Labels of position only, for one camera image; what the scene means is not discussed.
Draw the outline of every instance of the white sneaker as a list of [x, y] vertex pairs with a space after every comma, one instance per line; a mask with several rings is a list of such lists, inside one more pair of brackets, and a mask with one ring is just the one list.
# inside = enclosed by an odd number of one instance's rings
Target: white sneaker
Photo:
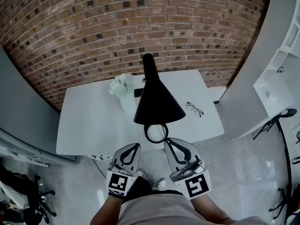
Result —
[[142, 170], [137, 170], [136, 172], [139, 174], [140, 177], [146, 179], [146, 175]]
[[164, 178], [162, 178], [157, 182], [154, 190], [163, 191], [166, 185], [167, 185], [167, 181]]

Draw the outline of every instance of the black desk lamp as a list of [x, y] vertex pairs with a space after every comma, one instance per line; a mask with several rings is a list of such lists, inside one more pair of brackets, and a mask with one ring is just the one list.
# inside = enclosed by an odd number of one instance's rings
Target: black desk lamp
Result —
[[[134, 122], [143, 124], [147, 139], [152, 143], [161, 143], [168, 136], [166, 123], [180, 120], [186, 116], [178, 102], [160, 81], [152, 54], [143, 55], [146, 84], [137, 107]], [[161, 125], [165, 128], [165, 138], [153, 141], [148, 137], [151, 125]]]

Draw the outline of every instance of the white table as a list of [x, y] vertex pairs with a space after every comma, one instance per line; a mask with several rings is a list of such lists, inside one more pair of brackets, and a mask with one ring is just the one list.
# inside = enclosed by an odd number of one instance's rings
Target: white table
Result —
[[[224, 129], [211, 95], [198, 70], [159, 73], [159, 77], [186, 116], [168, 123], [169, 137], [194, 143], [222, 135]], [[135, 76], [135, 88], [143, 88], [144, 75]], [[119, 148], [140, 143], [142, 151], [161, 149], [163, 143], [150, 143], [139, 125], [128, 119], [119, 99], [108, 92], [111, 80], [68, 88], [60, 116], [56, 152], [62, 155], [112, 156]], [[196, 117], [186, 102], [204, 112]], [[152, 127], [151, 137], [161, 139], [162, 131]]]

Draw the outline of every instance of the tile floor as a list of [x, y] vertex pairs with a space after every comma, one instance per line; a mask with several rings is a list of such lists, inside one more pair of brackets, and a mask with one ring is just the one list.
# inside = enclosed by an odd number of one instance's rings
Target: tile floor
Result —
[[[196, 146], [210, 172], [213, 191], [210, 197], [232, 218], [261, 216], [271, 224], [275, 214], [268, 212], [280, 195], [278, 187], [287, 185], [287, 169], [282, 138], [276, 126], [261, 133], [253, 141], [253, 134], [230, 141], [226, 135], [198, 143]], [[97, 161], [106, 175], [109, 161]], [[87, 225], [107, 197], [105, 179], [93, 160], [82, 157], [79, 164], [42, 168], [5, 159], [11, 171], [39, 174], [44, 187], [56, 191], [47, 202], [57, 217], [50, 217], [54, 225]], [[171, 170], [163, 150], [141, 154], [139, 166], [154, 184], [167, 178], [167, 188], [175, 189], [168, 176]], [[282, 224], [283, 216], [274, 224]]]

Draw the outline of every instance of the brick wall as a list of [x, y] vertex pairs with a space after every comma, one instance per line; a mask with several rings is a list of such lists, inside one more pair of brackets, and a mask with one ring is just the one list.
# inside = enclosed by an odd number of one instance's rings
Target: brick wall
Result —
[[32, 87], [61, 109], [66, 89], [143, 73], [199, 69], [227, 85], [247, 58], [265, 0], [0, 0], [1, 45]]

